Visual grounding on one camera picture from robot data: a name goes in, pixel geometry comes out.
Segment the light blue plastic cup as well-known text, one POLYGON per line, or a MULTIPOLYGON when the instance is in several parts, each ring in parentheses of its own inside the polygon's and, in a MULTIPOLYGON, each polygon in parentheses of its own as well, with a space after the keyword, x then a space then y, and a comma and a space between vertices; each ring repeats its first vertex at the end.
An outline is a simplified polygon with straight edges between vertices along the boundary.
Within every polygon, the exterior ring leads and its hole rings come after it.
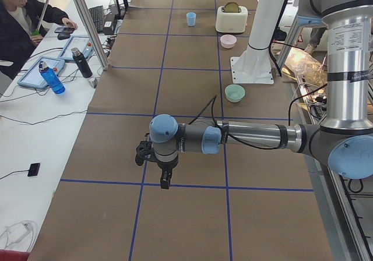
POLYGON ((193 27, 196 23, 196 13, 188 12, 186 14, 186 22, 187 22, 188 27, 193 27))

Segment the green bowl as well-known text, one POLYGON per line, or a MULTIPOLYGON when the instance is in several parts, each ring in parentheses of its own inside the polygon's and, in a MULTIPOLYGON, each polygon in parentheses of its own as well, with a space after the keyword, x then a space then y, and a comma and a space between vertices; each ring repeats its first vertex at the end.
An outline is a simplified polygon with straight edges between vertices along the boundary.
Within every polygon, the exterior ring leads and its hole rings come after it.
POLYGON ((229 102, 238 103, 245 97, 245 89, 238 84, 229 84, 224 89, 225 97, 229 102))

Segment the small black box device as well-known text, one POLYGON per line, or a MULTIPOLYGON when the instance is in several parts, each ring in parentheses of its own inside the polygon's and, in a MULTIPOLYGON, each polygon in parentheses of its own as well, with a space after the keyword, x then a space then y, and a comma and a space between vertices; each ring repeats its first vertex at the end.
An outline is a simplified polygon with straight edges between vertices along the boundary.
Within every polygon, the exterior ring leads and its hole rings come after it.
POLYGON ((28 170, 27 176, 28 177, 36 177, 38 175, 39 168, 40 168, 40 163, 30 164, 30 168, 28 170))

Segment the pink bowl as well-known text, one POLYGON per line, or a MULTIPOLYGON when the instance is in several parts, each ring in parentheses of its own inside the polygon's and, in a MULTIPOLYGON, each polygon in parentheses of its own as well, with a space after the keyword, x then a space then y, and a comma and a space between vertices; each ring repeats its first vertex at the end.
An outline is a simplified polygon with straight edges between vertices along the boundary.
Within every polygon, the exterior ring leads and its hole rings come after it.
POLYGON ((220 37, 220 44, 223 48, 231 49, 237 43, 237 38, 231 34, 225 34, 220 37))

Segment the far teach pendant tablet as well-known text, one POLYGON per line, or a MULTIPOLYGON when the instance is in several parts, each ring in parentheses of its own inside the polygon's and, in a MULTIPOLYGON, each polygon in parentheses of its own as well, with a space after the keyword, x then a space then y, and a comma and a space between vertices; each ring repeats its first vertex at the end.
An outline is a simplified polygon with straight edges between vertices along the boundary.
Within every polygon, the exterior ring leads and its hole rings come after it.
POLYGON ((86 59, 88 59, 93 52, 93 46, 88 36, 71 36, 58 55, 58 58, 66 62, 73 62, 73 54, 71 51, 73 48, 77 48, 86 59))

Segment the teach pendant tablet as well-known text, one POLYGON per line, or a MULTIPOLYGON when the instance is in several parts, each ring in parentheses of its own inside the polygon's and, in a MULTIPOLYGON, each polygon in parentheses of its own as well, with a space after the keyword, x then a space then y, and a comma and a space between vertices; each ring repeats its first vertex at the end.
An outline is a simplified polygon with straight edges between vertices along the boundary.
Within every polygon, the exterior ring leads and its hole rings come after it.
POLYGON ((71 51, 73 48, 77 48, 86 59, 88 59, 93 52, 93 46, 88 36, 71 36, 58 55, 58 58, 66 62, 73 62, 73 54, 71 51))
POLYGON ((34 89, 45 89, 48 84, 39 72, 39 63, 44 61, 56 76, 62 72, 65 67, 65 60, 51 57, 39 57, 39 59, 28 69, 28 71, 17 81, 19 86, 34 89))

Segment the cream toaster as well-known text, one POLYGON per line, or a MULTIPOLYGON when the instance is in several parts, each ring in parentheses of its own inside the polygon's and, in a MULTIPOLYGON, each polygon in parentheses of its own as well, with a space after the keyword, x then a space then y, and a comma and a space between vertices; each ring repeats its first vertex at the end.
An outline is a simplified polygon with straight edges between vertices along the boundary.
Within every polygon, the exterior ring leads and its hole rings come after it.
POLYGON ((217 9, 216 31, 219 33, 243 33, 246 30, 248 10, 239 6, 239 12, 225 12, 224 6, 217 9))

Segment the near teach pendant tablet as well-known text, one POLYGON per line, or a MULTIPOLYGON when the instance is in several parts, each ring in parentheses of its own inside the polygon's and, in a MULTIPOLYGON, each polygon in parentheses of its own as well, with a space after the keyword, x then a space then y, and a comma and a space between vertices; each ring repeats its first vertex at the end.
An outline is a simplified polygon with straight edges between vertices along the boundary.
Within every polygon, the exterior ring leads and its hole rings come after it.
POLYGON ((56 76, 62 72, 65 67, 65 60, 51 57, 39 57, 39 59, 28 69, 28 71, 17 81, 19 86, 34 89, 45 89, 48 84, 39 72, 39 63, 44 61, 56 76))

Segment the black computer mouse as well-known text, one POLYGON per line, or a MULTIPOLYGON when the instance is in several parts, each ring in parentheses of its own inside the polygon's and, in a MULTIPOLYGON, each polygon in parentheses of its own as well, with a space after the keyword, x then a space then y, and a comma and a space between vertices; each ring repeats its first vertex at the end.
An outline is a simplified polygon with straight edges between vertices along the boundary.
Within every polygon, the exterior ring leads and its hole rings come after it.
POLYGON ((66 39, 68 39, 70 36, 71 36, 70 33, 61 32, 61 33, 58 33, 58 35, 57 35, 57 39, 58 39, 58 40, 66 40, 66 39))

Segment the black keyboard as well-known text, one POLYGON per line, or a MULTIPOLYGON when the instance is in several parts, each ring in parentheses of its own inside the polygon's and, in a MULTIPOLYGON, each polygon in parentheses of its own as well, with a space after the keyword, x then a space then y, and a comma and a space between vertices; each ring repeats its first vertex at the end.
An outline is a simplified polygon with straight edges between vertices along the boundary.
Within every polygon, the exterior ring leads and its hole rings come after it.
POLYGON ((103 32, 103 27, 104 27, 104 8, 103 8, 103 5, 94 6, 92 8, 89 8, 89 13, 90 13, 91 19, 93 21, 93 24, 94 24, 97 32, 102 33, 103 32))

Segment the crumpled clear plastic bag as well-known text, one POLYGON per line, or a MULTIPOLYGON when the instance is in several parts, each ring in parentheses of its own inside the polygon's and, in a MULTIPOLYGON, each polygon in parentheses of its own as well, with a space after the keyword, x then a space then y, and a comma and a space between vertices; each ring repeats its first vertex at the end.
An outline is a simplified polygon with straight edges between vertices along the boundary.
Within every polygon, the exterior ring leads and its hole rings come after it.
POLYGON ((299 48, 291 48, 282 71, 293 73, 310 84, 321 86, 327 83, 327 71, 322 64, 299 48))

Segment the smartphone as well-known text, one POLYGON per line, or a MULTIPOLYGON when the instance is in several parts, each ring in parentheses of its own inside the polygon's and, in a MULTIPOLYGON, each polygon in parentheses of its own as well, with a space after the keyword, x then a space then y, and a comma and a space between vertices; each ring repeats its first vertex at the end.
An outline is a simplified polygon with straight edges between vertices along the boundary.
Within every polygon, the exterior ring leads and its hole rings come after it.
POLYGON ((54 33, 69 33, 69 34, 72 34, 73 32, 75 31, 74 28, 72 27, 57 27, 55 30, 54 30, 54 33))

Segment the bread slice in toaster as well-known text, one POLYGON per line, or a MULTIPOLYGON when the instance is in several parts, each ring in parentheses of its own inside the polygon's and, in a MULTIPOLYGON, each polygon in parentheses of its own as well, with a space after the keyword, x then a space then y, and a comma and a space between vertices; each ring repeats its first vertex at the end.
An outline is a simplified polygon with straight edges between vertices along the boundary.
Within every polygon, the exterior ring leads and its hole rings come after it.
POLYGON ((236 2, 228 2, 224 5, 225 13, 239 13, 240 7, 236 2))

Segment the seated person black jacket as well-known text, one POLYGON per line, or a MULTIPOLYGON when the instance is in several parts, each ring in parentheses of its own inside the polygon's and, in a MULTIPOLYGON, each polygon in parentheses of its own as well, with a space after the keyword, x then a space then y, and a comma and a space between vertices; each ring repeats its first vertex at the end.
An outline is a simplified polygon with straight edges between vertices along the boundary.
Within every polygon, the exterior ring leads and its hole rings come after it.
POLYGON ((77 29, 68 14, 38 0, 1 0, 1 59, 12 63, 1 72, 14 79, 47 31, 39 21, 77 29))

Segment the aluminium frame post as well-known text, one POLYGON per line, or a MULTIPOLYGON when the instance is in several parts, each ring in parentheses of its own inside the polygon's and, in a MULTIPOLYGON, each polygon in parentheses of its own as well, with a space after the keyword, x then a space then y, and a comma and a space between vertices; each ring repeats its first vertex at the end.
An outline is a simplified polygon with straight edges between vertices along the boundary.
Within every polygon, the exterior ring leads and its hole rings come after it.
POLYGON ((107 56, 104 52, 104 48, 101 45, 101 41, 98 36, 98 32, 94 26, 94 23, 91 19, 89 9, 86 5, 85 0, 73 0, 76 6, 77 12, 80 16, 80 19, 87 31, 89 38, 93 44, 93 49, 97 55, 98 61, 103 70, 107 70, 109 67, 107 56))

